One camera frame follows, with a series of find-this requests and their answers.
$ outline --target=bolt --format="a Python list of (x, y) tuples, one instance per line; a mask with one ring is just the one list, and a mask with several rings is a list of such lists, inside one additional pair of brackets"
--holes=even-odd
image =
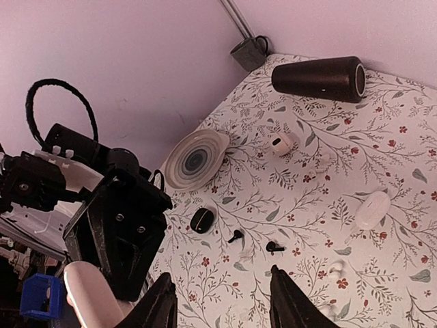
[(20, 188), (21, 191), (28, 191), (29, 190), (29, 185), (26, 183), (20, 183), (18, 188)]

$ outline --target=blue plastic bin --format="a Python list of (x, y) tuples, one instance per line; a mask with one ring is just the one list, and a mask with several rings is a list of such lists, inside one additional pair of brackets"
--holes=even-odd
[[(20, 314), (36, 320), (58, 319), (61, 316), (64, 295), (64, 287), (60, 279), (36, 273), (23, 284)], [(43, 307), (47, 301), (47, 311), (44, 311)]]

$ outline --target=black cylinder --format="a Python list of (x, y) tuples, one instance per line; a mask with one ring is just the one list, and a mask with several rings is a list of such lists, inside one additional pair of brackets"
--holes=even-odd
[(278, 92), (347, 103), (361, 101), (365, 84), (365, 70), (357, 57), (280, 65), (272, 74), (272, 85)]

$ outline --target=tablecloth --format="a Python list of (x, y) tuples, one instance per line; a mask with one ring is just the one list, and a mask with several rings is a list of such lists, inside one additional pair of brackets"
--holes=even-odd
[[(174, 209), (151, 269), (171, 273), (179, 327), (269, 327), (270, 268), (285, 269), (340, 327), (437, 325), (437, 91), (367, 70), (363, 101), (346, 104), (279, 94), (272, 69), (307, 58), (271, 55), (199, 128), (230, 136), (218, 174), (198, 191), (170, 188)], [(278, 157), (277, 131), (294, 140)], [(310, 176), (330, 155), (327, 171)], [(374, 191), (388, 193), (388, 214), (352, 235), (354, 213)], [(214, 227), (196, 234), (200, 207)], [(233, 231), (243, 240), (228, 244)], [(268, 241), (286, 247), (268, 253)], [(340, 279), (328, 267), (343, 261)]]

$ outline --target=speaker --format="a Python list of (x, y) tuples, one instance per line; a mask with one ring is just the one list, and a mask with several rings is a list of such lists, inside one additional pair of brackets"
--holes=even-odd
[(229, 137), (198, 130), (183, 138), (165, 162), (164, 177), (178, 191), (194, 191), (211, 180), (225, 157)]
[(365, 70), (357, 57), (302, 61), (275, 67), (272, 85), (284, 94), (359, 103), (365, 91)]

